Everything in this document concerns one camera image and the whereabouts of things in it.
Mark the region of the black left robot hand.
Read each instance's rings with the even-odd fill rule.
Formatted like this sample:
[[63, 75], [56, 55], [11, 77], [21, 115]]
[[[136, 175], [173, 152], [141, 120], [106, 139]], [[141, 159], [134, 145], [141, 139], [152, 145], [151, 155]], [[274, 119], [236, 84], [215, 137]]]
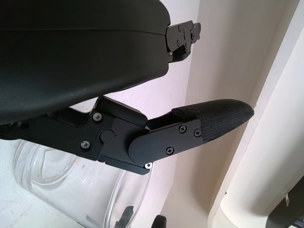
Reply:
[[148, 119], [106, 94], [164, 76], [201, 25], [172, 25], [158, 0], [3, 0], [0, 137], [22, 139], [140, 175], [148, 164], [247, 122], [233, 99]]

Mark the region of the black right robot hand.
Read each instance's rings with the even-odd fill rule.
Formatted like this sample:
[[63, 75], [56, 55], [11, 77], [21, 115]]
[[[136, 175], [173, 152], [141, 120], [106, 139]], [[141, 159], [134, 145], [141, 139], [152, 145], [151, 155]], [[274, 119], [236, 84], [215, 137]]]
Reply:
[[[128, 206], [122, 213], [121, 218], [115, 223], [115, 228], [128, 228], [133, 216], [133, 206]], [[151, 228], [166, 228], [167, 219], [165, 216], [157, 215]]]

